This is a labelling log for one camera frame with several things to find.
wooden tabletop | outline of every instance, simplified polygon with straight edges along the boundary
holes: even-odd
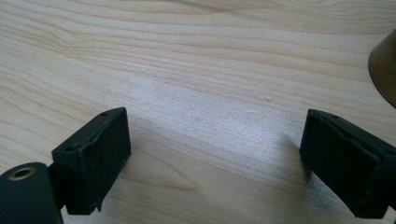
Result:
[[[134,154],[103,210],[65,223],[396,218],[354,218],[299,154],[308,108],[396,146],[367,69],[395,1],[9,0],[0,19],[1,173],[128,110]]]

black plastic bracket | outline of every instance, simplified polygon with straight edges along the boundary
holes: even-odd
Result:
[[[355,217],[396,209],[396,148],[333,114],[310,109],[301,157]]]
[[[96,116],[52,150],[47,168],[32,162],[0,176],[2,223],[63,223],[59,210],[89,215],[102,202],[131,155],[124,107]]]

